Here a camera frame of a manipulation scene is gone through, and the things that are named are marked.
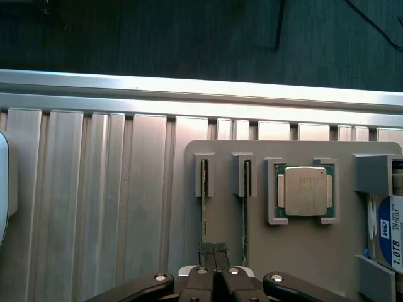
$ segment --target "corrugated metal wall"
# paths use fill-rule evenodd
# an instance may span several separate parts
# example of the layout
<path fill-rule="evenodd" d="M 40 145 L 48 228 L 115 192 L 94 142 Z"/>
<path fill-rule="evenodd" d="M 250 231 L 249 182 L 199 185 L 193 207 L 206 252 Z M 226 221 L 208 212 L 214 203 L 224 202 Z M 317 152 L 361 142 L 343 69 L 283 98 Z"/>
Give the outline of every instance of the corrugated metal wall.
<path fill-rule="evenodd" d="M 196 139 L 381 140 L 399 129 L 10 109 L 18 214 L 0 250 L 0 301 L 83 301 L 183 264 L 183 157 Z"/>

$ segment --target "black cable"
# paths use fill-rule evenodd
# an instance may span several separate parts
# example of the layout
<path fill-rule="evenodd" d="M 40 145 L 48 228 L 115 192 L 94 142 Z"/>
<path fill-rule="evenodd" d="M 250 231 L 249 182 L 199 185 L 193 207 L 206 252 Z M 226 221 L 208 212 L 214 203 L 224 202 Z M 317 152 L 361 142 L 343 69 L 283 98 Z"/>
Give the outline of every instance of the black cable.
<path fill-rule="evenodd" d="M 383 30 L 380 29 L 380 27 L 378 25 L 376 25 L 370 18 L 365 16 L 364 13 L 361 12 L 350 0 L 344 0 L 344 1 L 348 4 L 349 7 L 351 7 L 356 13 L 358 13 L 365 21 L 367 21 L 372 27 L 374 27 L 374 29 L 376 29 L 386 39 L 386 41 L 388 41 L 389 44 L 391 44 L 397 50 L 403 51 L 402 46 L 398 46 L 397 44 L 395 44 L 389 38 L 389 36 Z"/>

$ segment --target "blue label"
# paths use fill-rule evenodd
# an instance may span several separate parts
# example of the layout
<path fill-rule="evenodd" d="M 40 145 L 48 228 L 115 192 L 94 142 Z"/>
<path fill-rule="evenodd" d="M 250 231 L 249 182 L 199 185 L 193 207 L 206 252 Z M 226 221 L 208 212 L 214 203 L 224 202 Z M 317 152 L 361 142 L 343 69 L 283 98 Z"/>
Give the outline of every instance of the blue label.
<path fill-rule="evenodd" d="M 390 234 L 390 197 L 386 197 L 378 211 L 379 246 L 385 260 L 392 265 L 392 244 Z"/>

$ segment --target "white object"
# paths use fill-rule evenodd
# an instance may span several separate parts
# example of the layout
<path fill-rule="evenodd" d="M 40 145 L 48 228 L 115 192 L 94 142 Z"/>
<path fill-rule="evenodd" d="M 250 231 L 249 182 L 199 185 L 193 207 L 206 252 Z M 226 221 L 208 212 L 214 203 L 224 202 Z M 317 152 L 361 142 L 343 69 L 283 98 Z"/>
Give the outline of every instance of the white object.
<path fill-rule="evenodd" d="M 17 211 L 17 153 L 5 132 L 0 132 L 0 247 L 8 218 Z"/>

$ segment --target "metal bolt head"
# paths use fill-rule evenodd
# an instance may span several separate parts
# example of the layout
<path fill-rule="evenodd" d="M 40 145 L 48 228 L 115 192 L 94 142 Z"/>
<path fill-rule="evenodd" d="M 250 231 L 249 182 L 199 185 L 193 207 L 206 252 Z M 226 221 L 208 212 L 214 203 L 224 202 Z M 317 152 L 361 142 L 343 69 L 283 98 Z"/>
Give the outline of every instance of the metal bolt head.
<path fill-rule="evenodd" d="M 166 279 L 166 276 L 165 275 L 156 275 L 154 278 L 157 281 L 163 281 Z"/>
<path fill-rule="evenodd" d="M 275 282 L 282 282 L 284 278 L 281 275 L 271 275 L 271 280 L 274 280 Z"/>
<path fill-rule="evenodd" d="M 236 275 L 239 273 L 239 269 L 237 269 L 236 267 L 231 267 L 228 271 L 233 275 Z"/>
<path fill-rule="evenodd" d="M 207 274 L 207 270 L 204 267 L 201 267 L 197 270 L 199 274 Z"/>

